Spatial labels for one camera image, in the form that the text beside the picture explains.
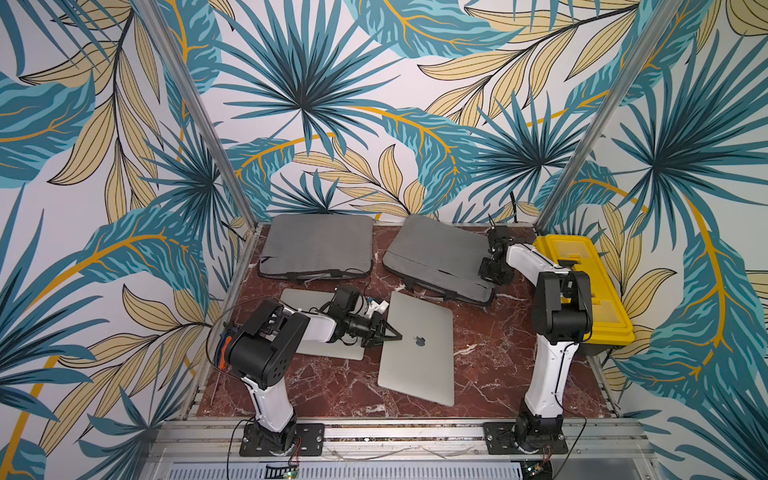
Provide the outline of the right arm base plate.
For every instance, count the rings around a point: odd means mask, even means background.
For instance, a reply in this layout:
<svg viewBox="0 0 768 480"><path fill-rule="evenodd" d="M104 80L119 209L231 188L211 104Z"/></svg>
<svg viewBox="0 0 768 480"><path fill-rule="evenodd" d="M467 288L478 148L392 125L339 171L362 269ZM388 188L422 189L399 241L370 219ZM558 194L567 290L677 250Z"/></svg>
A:
<svg viewBox="0 0 768 480"><path fill-rule="evenodd" d="M482 429L490 455L566 454L569 451L560 417L533 422L525 418L515 422L486 422Z"/></svg>

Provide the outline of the right aluminium frame post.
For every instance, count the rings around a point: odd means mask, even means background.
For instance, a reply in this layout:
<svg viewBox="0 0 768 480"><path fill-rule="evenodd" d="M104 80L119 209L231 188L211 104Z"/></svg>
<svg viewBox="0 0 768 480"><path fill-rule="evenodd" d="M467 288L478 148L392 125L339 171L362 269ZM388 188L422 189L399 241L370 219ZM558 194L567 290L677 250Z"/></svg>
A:
<svg viewBox="0 0 768 480"><path fill-rule="evenodd" d="M675 18L676 12L682 4L682 0L662 1L650 18L646 30L639 35L637 46L629 53L626 66L618 72L612 88L607 92L606 99L597 110L574 155L562 170L546 205L541 211L538 220L534 223L534 230L537 234L544 233L552 222L558 204L568 193L571 184L585 163L588 154L592 151L595 142L602 134L603 129L615 110L621 104L634 80L644 69L644 65L652 55L657 42L661 39L668 24Z"/></svg>

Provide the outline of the yellow black toolbox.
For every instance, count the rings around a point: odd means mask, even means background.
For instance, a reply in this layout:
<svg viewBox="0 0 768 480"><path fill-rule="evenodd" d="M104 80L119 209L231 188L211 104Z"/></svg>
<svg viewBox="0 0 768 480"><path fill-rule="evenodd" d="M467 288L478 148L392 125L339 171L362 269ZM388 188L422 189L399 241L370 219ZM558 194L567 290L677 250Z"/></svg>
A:
<svg viewBox="0 0 768 480"><path fill-rule="evenodd" d="M590 278L592 336L579 347L581 354L594 356L621 349L635 341L633 324L591 239L550 234L538 237L533 245L560 266L584 272Z"/></svg>

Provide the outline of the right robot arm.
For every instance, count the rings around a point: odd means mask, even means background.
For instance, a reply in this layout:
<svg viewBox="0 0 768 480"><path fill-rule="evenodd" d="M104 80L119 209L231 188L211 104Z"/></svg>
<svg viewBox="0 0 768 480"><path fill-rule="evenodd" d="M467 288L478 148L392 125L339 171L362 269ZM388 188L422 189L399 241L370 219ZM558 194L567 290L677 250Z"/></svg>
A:
<svg viewBox="0 0 768 480"><path fill-rule="evenodd" d="M512 430L512 442L525 453L564 453L565 383L577 347L591 335L593 327L589 276L514 238L509 227L493 226L486 236L489 256L482 260L480 277L505 285L519 273L534 286L531 321L537 338L535 366Z"/></svg>

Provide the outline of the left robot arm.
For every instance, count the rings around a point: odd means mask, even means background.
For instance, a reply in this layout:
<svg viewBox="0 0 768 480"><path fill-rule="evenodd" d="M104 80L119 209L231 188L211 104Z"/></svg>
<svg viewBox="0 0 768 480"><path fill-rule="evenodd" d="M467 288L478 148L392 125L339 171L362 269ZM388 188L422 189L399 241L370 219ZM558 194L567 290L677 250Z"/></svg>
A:
<svg viewBox="0 0 768 480"><path fill-rule="evenodd" d="M324 426L297 423L284 381L302 343L333 344L350 338L362 348L400 341L385 318L388 304L373 303L354 287L340 286L320 307L300 309L269 298L240 326L221 334L212 365L240 380L256 409L244 426L242 456L322 453Z"/></svg>

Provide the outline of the left aluminium frame post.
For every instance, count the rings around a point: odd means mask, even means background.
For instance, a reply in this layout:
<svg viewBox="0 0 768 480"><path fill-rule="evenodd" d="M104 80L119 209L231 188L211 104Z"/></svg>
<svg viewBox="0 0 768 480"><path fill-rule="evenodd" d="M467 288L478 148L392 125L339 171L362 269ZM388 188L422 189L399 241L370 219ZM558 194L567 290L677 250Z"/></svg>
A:
<svg viewBox="0 0 768 480"><path fill-rule="evenodd" d="M213 160L220 170L223 181L233 196L237 209L243 216L248 229L255 231L258 227L258 220L254 216L250 203L238 184L232 164L205 110L189 69L182 58L182 54L174 44L171 30L157 6L157 2L138 0L134 1L134 6L141 15L150 37L154 40L161 58L166 62L180 96L186 102L192 120L202 135L203 140L207 143Z"/></svg>

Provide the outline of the grey zippered laptop bag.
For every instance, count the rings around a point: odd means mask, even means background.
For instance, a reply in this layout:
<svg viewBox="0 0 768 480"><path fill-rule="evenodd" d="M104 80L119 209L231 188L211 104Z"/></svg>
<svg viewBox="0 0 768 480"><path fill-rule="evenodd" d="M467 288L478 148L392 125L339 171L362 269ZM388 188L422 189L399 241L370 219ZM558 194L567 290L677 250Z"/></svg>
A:
<svg viewBox="0 0 768 480"><path fill-rule="evenodd" d="M258 273L296 282L364 278L374 264L373 227L373 220L363 215L278 215L270 225Z"/></svg>

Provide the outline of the grey laptop sleeve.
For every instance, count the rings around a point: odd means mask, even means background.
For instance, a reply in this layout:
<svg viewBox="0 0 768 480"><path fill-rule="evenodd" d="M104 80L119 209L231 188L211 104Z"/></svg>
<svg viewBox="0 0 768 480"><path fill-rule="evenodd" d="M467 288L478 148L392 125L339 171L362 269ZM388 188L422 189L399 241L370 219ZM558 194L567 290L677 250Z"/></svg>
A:
<svg viewBox="0 0 768 480"><path fill-rule="evenodd" d="M446 300L488 305L494 297L494 285L479 275L487 254L484 235L411 215L386 250L382 263L407 287L418 284Z"/></svg>

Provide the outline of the aluminium front rail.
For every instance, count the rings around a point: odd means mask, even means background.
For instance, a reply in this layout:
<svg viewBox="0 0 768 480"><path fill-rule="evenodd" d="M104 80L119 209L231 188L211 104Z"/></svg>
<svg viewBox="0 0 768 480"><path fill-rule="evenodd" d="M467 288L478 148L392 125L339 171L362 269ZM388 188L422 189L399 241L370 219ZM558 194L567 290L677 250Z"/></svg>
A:
<svg viewBox="0 0 768 480"><path fill-rule="evenodd" d="M500 460L486 446L484 419L319 419L325 425L321 460ZM222 461L235 454L243 426L235 418L193 418L161 427L148 459ZM574 448L555 460L656 459L641 424L632 419L567 420L563 432Z"/></svg>

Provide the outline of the silver laptop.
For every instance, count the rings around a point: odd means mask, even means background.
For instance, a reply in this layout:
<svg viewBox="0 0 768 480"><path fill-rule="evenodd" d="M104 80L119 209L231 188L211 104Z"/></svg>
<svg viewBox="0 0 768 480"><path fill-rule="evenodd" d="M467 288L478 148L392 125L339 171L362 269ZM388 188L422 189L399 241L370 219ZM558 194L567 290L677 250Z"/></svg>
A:
<svg viewBox="0 0 768 480"><path fill-rule="evenodd" d="M453 312L437 304L394 292L387 323L402 338L383 344L378 385L452 406Z"/></svg>
<svg viewBox="0 0 768 480"><path fill-rule="evenodd" d="M313 307L321 307L333 298L333 293L307 291L298 289L285 289L280 300L291 307L309 310ZM321 343L303 341L297 349L298 354L323 356L330 358L361 361L365 350L358 344L352 345L353 339L345 336L334 343Z"/></svg>

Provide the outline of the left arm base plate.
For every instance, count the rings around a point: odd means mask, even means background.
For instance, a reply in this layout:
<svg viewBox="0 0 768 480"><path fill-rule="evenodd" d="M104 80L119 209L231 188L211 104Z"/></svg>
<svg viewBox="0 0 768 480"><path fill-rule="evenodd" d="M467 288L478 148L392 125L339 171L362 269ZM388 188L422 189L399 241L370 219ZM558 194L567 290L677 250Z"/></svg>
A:
<svg viewBox="0 0 768 480"><path fill-rule="evenodd" d="M239 448L241 457L284 456L300 458L322 455L325 441L323 423L289 423L281 432L272 432L258 423L244 427Z"/></svg>

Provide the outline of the white ventilation grille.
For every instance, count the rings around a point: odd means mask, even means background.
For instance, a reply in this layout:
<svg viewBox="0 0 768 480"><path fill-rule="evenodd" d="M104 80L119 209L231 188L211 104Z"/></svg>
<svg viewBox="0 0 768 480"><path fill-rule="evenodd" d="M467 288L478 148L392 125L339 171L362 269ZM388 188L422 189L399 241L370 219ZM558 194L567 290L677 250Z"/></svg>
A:
<svg viewBox="0 0 768 480"><path fill-rule="evenodd" d="M521 479L517 462L363 461L176 463L161 479Z"/></svg>

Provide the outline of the aluminium frame post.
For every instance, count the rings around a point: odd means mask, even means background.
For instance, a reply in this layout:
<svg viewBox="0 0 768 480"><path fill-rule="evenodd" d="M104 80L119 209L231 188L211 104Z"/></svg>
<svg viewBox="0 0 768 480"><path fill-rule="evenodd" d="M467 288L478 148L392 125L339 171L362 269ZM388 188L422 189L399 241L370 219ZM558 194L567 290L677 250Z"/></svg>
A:
<svg viewBox="0 0 768 480"><path fill-rule="evenodd" d="M562 170L546 205L541 211L538 220L534 223L534 230L537 234L544 233L552 222L558 204L568 193L571 184L585 163L588 154L592 151L595 142L602 134L603 129L615 110L621 104L634 80L644 69L644 65L652 55L657 42L661 39L668 24L675 18L676 12L682 4L682 0L662 1L650 18L646 30L639 35L637 46L629 53L626 66L618 72L612 88L607 92L606 99L597 110L574 155Z"/></svg>
<svg viewBox="0 0 768 480"><path fill-rule="evenodd" d="M182 58L182 54L174 44L171 30L157 6L157 2L138 0L134 1L134 6L141 15L150 37L154 40L161 58L166 62L180 96L186 102L192 120L202 135L203 140L207 143L213 160L220 170L223 181L233 196L237 209L243 216L248 229L255 231L258 227L258 220L254 216L250 203L238 184L232 164L205 110L189 69Z"/></svg>

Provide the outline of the orange handled screwdriver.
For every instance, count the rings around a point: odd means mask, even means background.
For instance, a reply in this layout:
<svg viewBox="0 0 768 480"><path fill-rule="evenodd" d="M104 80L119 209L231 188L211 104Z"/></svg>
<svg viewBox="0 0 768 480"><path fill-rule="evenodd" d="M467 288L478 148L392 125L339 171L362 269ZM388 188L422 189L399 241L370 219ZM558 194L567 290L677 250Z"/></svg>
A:
<svg viewBox="0 0 768 480"><path fill-rule="evenodd" d="M212 398L216 397L219 388L226 384L226 379L231 376L231 367L226 360L227 348L232 340L230 333L224 332L219 339L206 350L206 356L210 366L215 371L215 382Z"/></svg>

